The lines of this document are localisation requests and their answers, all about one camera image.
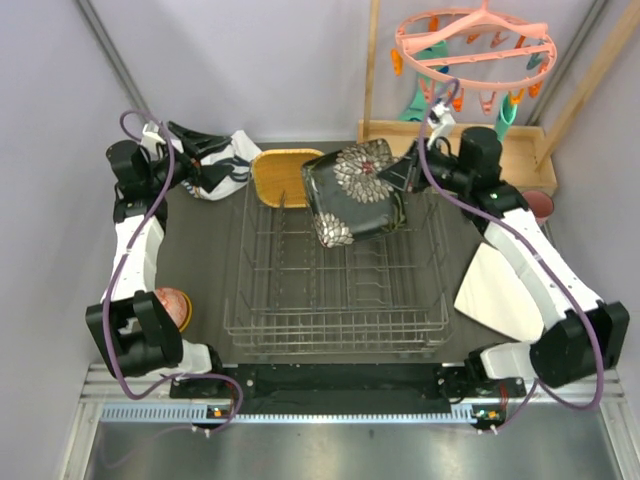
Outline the black floral square plate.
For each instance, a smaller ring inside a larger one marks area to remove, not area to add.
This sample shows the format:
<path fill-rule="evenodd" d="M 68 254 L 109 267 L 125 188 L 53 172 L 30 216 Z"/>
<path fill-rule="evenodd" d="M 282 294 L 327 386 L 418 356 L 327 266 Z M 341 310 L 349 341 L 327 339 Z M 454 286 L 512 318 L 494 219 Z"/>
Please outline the black floral square plate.
<path fill-rule="evenodd" d="M 303 164 L 305 196 L 323 247 L 378 238 L 406 225 L 403 194 L 378 177 L 395 162 L 388 142 L 375 139 Z"/>

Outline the yellow woven-pattern plate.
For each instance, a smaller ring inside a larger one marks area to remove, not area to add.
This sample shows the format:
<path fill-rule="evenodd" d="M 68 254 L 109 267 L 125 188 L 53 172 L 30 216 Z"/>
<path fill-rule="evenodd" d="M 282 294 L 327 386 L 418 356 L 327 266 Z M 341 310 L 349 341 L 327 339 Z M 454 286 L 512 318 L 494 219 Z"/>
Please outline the yellow woven-pattern plate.
<path fill-rule="evenodd" d="M 259 200 L 272 208 L 308 206 L 302 166 L 324 153 L 310 148 L 265 150 L 252 162 L 252 178 Z"/>

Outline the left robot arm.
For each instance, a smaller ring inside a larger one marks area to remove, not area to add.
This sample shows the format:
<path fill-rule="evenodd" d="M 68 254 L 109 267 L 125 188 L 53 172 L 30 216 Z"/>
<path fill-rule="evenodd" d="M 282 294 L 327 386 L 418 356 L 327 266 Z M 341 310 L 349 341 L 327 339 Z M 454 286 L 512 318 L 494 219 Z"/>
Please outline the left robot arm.
<path fill-rule="evenodd" d="M 115 378 L 187 371 L 205 396 L 216 396 L 226 387 L 218 354 L 209 345 L 183 339 L 156 293 L 155 280 L 168 219 L 167 192 L 182 182 L 212 191 L 233 169 L 202 161 L 231 141 L 174 122 L 149 122 L 143 139 L 121 140 L 106 151 L 116 177 L 117 248 L 103 298 L 87 308 L 85 320 Z"/>

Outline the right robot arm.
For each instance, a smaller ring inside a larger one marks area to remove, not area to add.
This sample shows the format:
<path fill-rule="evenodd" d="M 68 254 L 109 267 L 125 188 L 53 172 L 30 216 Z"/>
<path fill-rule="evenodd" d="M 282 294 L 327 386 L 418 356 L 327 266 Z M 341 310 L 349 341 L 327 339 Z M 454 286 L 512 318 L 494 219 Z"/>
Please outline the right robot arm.
<path fill-rule="evenodd" d="M 547 240 L 523 194 L 501 177 L 502 144 L 496 132 L 465 129 L 457 154 L 441 149 L 444 141 L 417 138 L 379 178 L 405 192 L 433 187 L 459 207 L 505 264 L 488 290 L 505 299 L 508 283 L 516 283 L 543 323 L 531 339 L 511 339 L 471 353 L 469 388 L 487 396 L 511 377 L 559 388 L 615 368 L 630 322 L 628 310 L 621 302 L 605 302 Z"/>

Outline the white printed cloth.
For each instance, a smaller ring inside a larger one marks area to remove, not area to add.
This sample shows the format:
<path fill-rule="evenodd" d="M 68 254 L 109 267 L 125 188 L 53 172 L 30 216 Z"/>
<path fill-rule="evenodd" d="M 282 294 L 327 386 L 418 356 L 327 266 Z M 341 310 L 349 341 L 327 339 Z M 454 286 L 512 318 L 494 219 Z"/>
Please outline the white printed cloth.
<path fill-rule="evenodd" d="M 200 164 L 203 167 L 215 166 L 223 173 L 222 180 L 211 192 L 195 186 L 189 181 L 181 185 L 194 198 L 218 201 L 228 197 L 247 185 L 251 173 L 251 164 L 262 150 L 250 139 L 244 130 L 235 131 L 228 144 L 217 152 L 205 156 Z"/>

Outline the teal patterned sock back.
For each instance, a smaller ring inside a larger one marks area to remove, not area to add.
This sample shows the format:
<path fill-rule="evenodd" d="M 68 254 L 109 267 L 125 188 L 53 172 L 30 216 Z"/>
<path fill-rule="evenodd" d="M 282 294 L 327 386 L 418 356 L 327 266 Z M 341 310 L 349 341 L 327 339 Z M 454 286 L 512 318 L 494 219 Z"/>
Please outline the teal patterned sock back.
<path fill-rule="evenodd" d="M 448 56 L 449 51 L 447 42 L 441 41 L 431 47 L 418 52 L 415 58 L 418 60 L 431 60 Z M 427 92 L 430 92 L 431 79 L 421 73 L 417 74 L 416 79 L 417 83 L 414 97 L 411 103 L 398 116 L 399 121 L 419 122 L 424 116 L 425 109 L 428 106 L 428 101 L 424 97 L 423 88 L 427 87 Z"/>

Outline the teal patterned sock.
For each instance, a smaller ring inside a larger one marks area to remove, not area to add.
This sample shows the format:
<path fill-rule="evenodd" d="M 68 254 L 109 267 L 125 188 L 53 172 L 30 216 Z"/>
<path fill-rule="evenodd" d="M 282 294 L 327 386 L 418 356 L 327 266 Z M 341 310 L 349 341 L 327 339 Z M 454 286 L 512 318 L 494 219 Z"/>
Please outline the teal patterned sock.
<path fill-rule="evenodd" d="M 418 60 L 431 60 L 448 56 L 449 51 L 447 42 L 441 41 L 431 47 L 418 52 L 415 58 Z M 428 106 L 428 101 L 424 97 L 423 88 L 427 87 L 427 92 L 430 92 L 431 79 L 421 73 L 417 74 L 416 79 L 417 83 L 414 97 L 411 103 L 398 116 L 399 121 L 419 122 L 424 116 L 425 109 Z"/>
<path fill-rule="evenodd" d="M 494 123 L 494 131 L 500 142 L 503 142 L 508 130 L 513 125 L 518 112 L 518 105 L 513 103 L 509 94 L 505 95 Z"/>

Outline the teal patterned sock front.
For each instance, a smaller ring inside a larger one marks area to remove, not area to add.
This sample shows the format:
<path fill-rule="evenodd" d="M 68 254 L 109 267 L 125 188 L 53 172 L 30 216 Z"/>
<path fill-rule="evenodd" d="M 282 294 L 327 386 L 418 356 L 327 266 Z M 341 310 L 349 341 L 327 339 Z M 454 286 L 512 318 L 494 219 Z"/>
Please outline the teal patterned sock front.
<path fill-rule="evenodd" d="M 513 125 L 518 112 L 518 105 L 513 103 L 509 94 L 505 95 L 494 123 L 494 131 L 500 142 L 503 142 L 508 130 Z"/>

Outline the pink ceramic mug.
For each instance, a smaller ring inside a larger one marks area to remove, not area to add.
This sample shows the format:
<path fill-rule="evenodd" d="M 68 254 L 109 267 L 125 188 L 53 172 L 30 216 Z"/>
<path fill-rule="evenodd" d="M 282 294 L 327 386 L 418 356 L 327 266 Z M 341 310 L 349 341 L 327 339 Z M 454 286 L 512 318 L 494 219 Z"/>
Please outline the pink ceramic mug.
<path fill-rule="evenodd" d="M 537 224 L 544 225 L 555 209 L 552 197 L 538 190 L 525 191 L 522 196 L 534 215 Z"/>

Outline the red patterned bowl yellow rim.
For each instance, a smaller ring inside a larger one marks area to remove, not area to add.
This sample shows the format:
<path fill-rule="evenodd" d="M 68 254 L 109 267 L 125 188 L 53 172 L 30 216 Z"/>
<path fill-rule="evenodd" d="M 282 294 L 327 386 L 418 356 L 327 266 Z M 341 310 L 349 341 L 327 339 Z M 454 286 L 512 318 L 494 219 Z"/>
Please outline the red patterned bowl yellow rim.
<path fill-rule="evenodd" d="M 168 312 L 180 332 L 184 332 L 191 323 L 193 306 L 190 297 L 175 288 L 161 287 L 155 295 Z"/>

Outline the white square plate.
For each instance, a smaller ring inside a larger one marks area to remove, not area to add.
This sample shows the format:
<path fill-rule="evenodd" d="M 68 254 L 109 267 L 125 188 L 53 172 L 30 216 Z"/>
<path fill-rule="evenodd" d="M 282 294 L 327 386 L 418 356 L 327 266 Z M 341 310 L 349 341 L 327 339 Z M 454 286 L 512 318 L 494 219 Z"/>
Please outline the white square plate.
<path fill-rule="evenodd" d="M 454 308 L 515 341 L 534 342 L 544 330 L 531 294 L 505 257 L 486 243 L 480 244 L 466 270 Z"/>

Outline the pink round clothes hanger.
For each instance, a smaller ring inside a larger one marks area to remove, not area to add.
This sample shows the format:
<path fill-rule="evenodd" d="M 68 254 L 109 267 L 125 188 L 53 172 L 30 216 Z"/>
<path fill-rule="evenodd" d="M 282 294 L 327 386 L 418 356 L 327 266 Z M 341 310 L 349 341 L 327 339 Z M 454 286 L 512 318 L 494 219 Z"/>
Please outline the pink round clothes hanger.
<path fill-rule="evenodd" d="M 479 7 L 449 7 L 421 12 L 404 20 L 395 31 L 392 63 L 396 74 L 416 72 L 425 102 L 452 78 L 453 109 L 478 96 L 489 115 L 504 101 L 517 108 L 534 99 L 557 63 L 556 44 L 545 23 L 532 23 L 498 12 L 484 1 Z"/>

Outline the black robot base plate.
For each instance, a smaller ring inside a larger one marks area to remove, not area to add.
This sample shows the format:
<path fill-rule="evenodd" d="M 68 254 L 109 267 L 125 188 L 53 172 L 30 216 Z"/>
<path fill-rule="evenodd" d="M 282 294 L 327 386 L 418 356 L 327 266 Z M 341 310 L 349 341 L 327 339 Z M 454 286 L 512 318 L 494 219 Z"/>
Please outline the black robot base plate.
<path fill-rule="evenodd" d="M 461 365 L 438 363 L 239 364 L 223 374 L 242 387 L 242 414 L 448 413 L 472 398 L 525 396 L 516 379 L 476 382 Z"/>

